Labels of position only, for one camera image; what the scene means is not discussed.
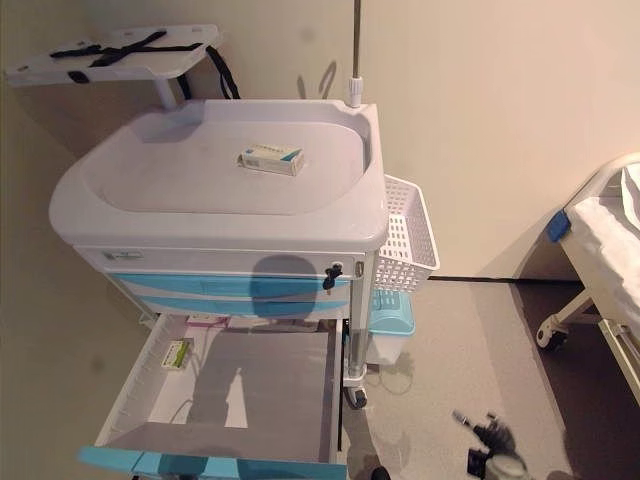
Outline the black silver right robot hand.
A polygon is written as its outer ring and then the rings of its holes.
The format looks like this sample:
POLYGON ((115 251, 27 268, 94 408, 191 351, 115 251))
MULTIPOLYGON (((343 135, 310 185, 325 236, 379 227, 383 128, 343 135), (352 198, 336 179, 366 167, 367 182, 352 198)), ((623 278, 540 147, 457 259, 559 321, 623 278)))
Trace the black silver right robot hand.
POLYGON ((508 453, 516 450, 516 442, 510 428, 494 412, 486 414, 487 424, 473 422, 459 410, 452 411, 452 418, 472 431, 490 451, 508 453))

